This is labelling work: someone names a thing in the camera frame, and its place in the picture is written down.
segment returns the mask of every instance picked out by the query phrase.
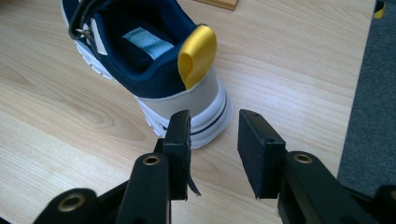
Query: wooden table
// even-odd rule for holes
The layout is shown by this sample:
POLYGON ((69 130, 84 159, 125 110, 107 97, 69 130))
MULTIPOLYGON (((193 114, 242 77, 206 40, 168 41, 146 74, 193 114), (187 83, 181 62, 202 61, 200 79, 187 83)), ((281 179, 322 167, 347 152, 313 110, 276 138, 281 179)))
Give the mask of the wooden table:
MULTIPOLYGON (((262 114, 288 150, 336 175, 375 0, 240 0, 235 11, 179 0, 218 35, 215 69, 233 99, 229 128, 192 153, 202 197, 173 223, 280 223, 254 199, 236 150, 238 111, 262 114)), ((118 82, 78 55, 59 1, 0 1, 0 217, 31 223, 72 188, 98 195, 129 178, 157 136, 118 82)))

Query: sneaker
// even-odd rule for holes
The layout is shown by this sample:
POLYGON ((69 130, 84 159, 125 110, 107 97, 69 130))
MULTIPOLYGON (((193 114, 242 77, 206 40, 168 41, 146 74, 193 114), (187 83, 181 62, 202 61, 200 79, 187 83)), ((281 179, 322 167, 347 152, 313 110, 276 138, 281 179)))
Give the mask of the sneaker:
POLYGON ((157 135, 186 109, 191 148, 229 125, 233 107, 212 68, 215 33, 176 0, 62 0, 61 8, 84 60, 134 95, 157 135))

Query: yellow heel tab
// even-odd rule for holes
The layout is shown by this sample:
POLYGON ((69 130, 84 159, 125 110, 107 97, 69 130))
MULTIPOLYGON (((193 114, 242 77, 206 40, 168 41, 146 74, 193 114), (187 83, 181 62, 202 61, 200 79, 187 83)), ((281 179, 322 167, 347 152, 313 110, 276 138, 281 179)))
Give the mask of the yellow heel tab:
POLYGON ((217 40, 215 32, 199 25, 187 37, 177 58, 178 72, 189 90, 205 77, 215 60, 217 40))

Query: brass screw hole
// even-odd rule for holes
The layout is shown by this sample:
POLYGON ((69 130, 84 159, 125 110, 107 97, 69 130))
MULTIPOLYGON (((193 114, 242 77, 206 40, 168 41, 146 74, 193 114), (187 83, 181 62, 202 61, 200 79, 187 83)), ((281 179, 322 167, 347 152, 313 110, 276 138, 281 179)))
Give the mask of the brass screw hole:
POLYGON ((155 165, 160 161, 161 161, 161 158, 159 158, 158 156, 148 156, 143 160, 143 163, 145 165, 155 165))
POLYGON ((71 193, 61 200, 61 202, 58 204, 58 210, 61 212, 71 212, 82 206, 84 202, 84 195, 81 193, 71 193))
POLYGON ((300 163, 311 163, 312 162, 312 159, 305 154, 297 154, 294 156, 294 159, 300 163))

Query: gray carpet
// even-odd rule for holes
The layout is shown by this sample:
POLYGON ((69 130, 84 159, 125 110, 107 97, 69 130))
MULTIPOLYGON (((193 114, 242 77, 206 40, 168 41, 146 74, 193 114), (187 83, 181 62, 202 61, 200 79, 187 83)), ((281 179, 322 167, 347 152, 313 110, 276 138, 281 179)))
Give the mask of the gray carpet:
POLYGON ((373 20, 338 173, 344 186, 373 196, 396 185, 396 2, 373 20))

